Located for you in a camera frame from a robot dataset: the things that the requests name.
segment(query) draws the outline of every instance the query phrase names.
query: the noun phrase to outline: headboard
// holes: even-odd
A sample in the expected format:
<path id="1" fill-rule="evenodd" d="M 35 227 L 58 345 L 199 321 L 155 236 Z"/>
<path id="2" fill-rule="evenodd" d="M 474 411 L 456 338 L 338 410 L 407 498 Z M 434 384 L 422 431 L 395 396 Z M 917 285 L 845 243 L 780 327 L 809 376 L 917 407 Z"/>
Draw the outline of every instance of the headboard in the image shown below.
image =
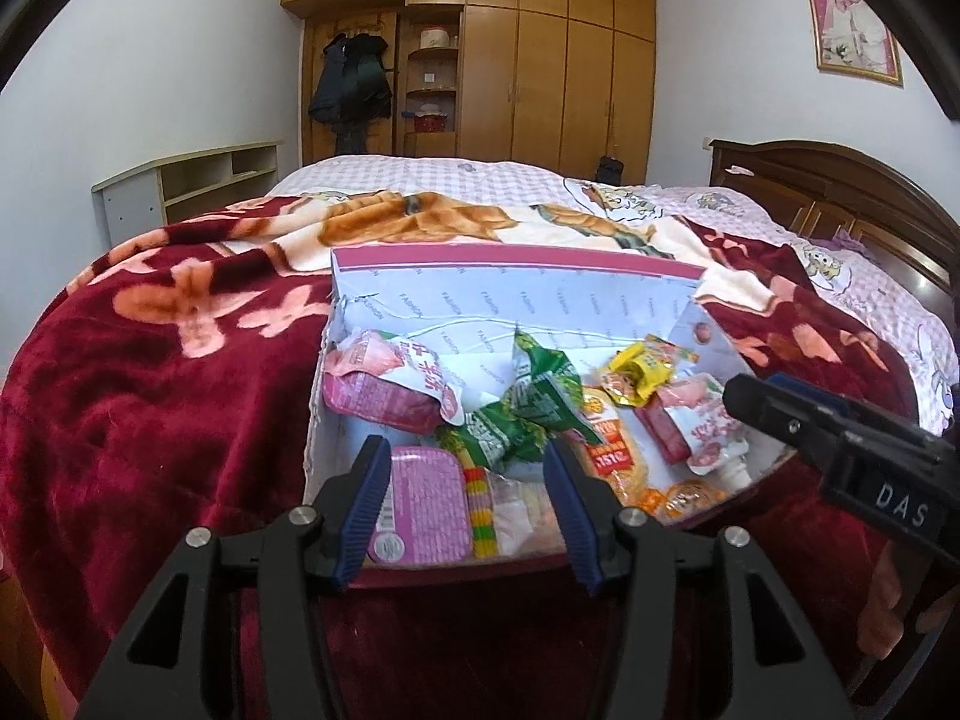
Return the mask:
<path id="1" fill-rule="evenodd" d="M 805 238 L 829 239 L 846 229 L 887 274 L 956 330 L 950 278 L 956 276 L 960 225 L 913 181 L 833 143 L 712 146 L 712 185 L 742 191 L 776 223 Z"/>

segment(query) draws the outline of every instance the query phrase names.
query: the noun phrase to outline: red basket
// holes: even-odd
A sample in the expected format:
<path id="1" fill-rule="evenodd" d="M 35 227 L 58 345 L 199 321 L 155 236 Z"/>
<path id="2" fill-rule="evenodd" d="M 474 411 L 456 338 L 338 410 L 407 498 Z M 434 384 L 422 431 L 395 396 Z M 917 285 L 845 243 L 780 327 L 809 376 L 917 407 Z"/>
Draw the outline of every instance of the red basket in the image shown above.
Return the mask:
<path id="1" fill-rule="evenodd" d="M 443 132 L 446 129 L 446 114 L 431 113 L 414 117 L 414 132 Z"/>

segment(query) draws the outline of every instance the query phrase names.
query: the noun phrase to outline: gold picture frame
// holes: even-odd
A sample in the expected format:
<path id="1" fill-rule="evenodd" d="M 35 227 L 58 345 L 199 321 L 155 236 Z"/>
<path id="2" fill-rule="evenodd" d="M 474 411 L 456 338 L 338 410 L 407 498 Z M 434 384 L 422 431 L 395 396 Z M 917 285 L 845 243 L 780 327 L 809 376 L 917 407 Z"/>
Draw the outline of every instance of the gold picture frame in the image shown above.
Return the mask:
<path id="1" fill-rule="evenodd" d="M 821 73 L 904 87 L 896 38 L 863 0 L 809 0 Z"/>

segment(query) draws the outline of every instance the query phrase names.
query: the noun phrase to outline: groom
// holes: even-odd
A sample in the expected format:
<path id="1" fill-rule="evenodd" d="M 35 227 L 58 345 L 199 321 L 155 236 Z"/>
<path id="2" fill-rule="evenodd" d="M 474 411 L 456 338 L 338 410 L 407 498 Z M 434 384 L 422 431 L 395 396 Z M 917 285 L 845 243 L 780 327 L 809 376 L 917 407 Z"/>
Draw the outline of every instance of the groom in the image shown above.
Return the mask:
<path id="1" fill-rule="evenodd" d="M 850 0 L 853 12 L 853 34 L 856 37 L 857 53 L 867 70 L 889 74 L 887 67 L 886 25 L 875 14 L 874 9 L 863 0 Z"/>

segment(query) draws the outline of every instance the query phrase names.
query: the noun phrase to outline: screw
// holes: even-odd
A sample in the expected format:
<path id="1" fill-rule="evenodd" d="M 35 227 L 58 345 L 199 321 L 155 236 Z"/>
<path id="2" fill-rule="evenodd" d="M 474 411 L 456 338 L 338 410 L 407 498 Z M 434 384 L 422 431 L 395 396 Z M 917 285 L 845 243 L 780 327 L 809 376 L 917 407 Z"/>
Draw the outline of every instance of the screw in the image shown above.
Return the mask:
<path id="1" fill-rule="evenodd" d="M 210 528 L 194 528 L 186 535 L 186 545 L 198 549 L 207 546 L 211 538 L 213 533 L 210 533 Z"/>
<path id="2" fill-rule="evenodd" d="M 640 528 L 641 525 L 647 524 L 647 515 L 642 511 L 642 509 L 637 509 L 635 507 L 621 509 L 619 517 L 620 522 L 622 522 L 628 528 Z"/>
<path id="3" fill-rule="evenodd" d="M 750 533 L 747 533 L 743 528 L 737 527 L 736 525 L 723 531 L 723 538 L 726 538 L 730 546 L 734 546 L 737 549 L 745 547 L 750 543 Z"/>
<path id="4" fill-rule="evenodd" d="M 288 517 L 294 525 L 309 525 L 317 518 L 317 512 L 312 506 L 298 506 Z"/>

